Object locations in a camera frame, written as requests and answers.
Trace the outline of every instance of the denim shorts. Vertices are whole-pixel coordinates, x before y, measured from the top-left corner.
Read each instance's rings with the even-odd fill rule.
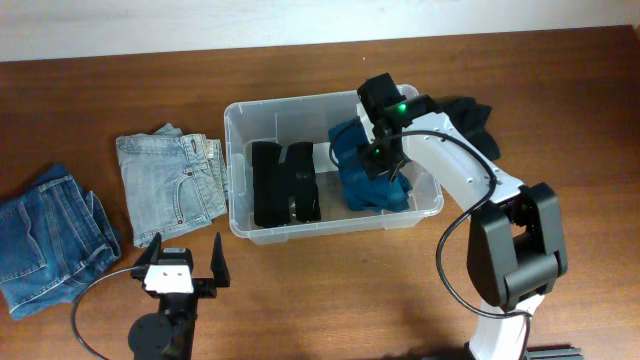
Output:
[[[227,170],[219,140],[165,125],[116,140],[134,245],[171,239],[227,212]]]
[[[16,320],[72,302],[120,255],[100,200],[61,165],[0,205],[0,288]]]

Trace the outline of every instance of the wooden table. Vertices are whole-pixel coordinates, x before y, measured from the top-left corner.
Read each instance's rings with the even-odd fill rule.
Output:
[[[116,160],[117,136],[171,122],[222,138],[236,101],[351,90],[390,72],[432,96],[494,106],[497,164],[560,198],[569,272],[539,308],[532,345],[570,343],[591,359],[640,348],[640,44],[631,27],[472,35],[350,44],[115,56],[0,64],[0,194],[21,193],[53,162],[94,190],[127,239],[116,268],[141,251]],[[257,246],[228,217],[171,240],[208,276],[216,231],[232,287],[200,303],[193,359],[371,359],[462,346],[476,317],[445,291],[435,244],[460,209],[414,228]],[[479,303],[465,267],[466,225],[445,251],[461,294]],[[157,302],[123,276],[80,308],[86,339],[131,358],[130,325]],[[69,305],[15,322],[3,302],[0,356],[87,359]]]

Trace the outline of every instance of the black garment strap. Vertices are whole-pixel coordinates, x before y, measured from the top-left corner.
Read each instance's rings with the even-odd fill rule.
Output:
[[[258,141],[251,144],[253,166],[253,221],[262,227],[288,224],[287,172],[278,165],[282,146]]]
[[[320,220],[320,202],[316,171],[313,166],[313,143],[289,145],[285,158],[289,173],[289,195],[295,197],[296,219],[300,222]]]
[[[442,110],[460,134],[487,159],[494,161],[500,158],[498,144],[484,128],[491,114],[491,106],[478,104],[476,99],[465,97],[442,103]]]

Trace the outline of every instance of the white wall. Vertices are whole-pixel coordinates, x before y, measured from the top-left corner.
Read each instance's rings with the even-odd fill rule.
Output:
[[[640,23],[640,0],[0,0],[0,61]]]

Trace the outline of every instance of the clear plastic container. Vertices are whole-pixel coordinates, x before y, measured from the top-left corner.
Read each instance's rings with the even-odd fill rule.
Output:
[[[400,85],[398,89],[407,98],[418,95],[418,91],[410,85]],[[322,220],[300,223],[292,216],[291,223],[270,229],[254,224],[251,144],[255,141],[272,141],[283,146],[299,141],[326,143],[327,131],[353,119],[358,103],[357,93],[347,91],[241,102],[227,107],[224,126],[229,175],[229,224],[236,236],[249,238],[256,244],[270,244],[351,231],[406,228],[442,210],[444,198],[440,184],[415,162],[401,170],[413,186],[409,194],[410,209],[401,213],[349,210],[342,197],[338,171],[335,168],[319,170],[324,165],[315,163]]]

